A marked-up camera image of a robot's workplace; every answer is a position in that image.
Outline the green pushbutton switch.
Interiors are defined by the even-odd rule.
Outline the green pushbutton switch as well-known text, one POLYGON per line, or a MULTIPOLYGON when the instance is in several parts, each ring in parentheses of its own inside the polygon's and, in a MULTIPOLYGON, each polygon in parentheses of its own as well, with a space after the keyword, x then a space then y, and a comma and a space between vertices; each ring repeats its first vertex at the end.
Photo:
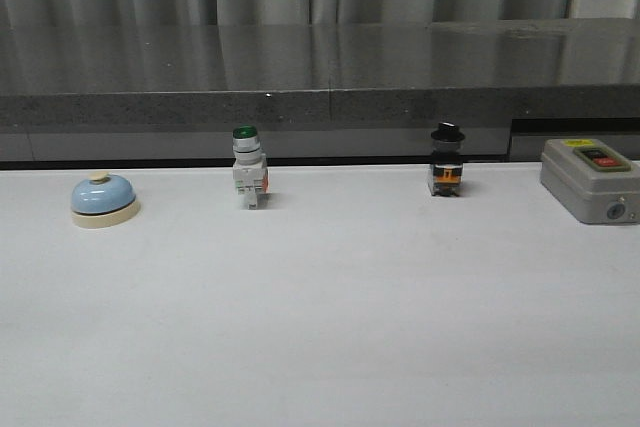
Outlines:
POLYGON ((236 127, 232 132, 235 162, 232 167, 236 191, 244 196, 248 209, 257 209, 259 198, 268 190, 268 165, 258 130, 253 125, 236 127))

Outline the blue and cream desk bell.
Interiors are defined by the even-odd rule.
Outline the blue and cream desk bell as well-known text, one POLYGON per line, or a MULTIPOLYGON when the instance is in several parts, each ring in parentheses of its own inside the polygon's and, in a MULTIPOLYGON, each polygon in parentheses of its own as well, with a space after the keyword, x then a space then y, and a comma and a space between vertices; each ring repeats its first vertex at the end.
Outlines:
POLYGON ((74 187, 70 209, 76 226, 97 229, 130 220, 140 211, 141 203, 129 180, 100 171, 74 187))

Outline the black selector switch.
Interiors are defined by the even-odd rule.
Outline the black selector switch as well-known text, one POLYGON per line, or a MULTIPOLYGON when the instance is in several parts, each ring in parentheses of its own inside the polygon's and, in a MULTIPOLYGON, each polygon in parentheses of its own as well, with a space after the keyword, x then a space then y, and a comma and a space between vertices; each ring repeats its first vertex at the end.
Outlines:
POLYGON ((431 139, 433 151, 428 177, 431 195, 458 196, 463 175, 460 149, 465 135, 458 125, 440 122, 431 139))

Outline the grey granite counter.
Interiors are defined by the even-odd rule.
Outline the grey granite counter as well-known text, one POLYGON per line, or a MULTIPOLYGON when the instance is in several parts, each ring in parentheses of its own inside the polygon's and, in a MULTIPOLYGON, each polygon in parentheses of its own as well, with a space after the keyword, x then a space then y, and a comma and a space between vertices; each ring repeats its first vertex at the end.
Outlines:
POLYGON ((639 155, 639 24, 9 28, 1 165, 226 166, 252 124, 274 165, 423 163, 440 122, 472 162, 550 138, 639 155))

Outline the grey push button box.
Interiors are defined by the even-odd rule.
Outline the grey push button box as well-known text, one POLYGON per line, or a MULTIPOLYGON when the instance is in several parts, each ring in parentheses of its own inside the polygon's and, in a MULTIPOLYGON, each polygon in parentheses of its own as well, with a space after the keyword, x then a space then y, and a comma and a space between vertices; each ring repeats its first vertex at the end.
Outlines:
POLYGON ((637 224, 639 166, 598 139, 550 139, 541 184, 580 222, 637 224))

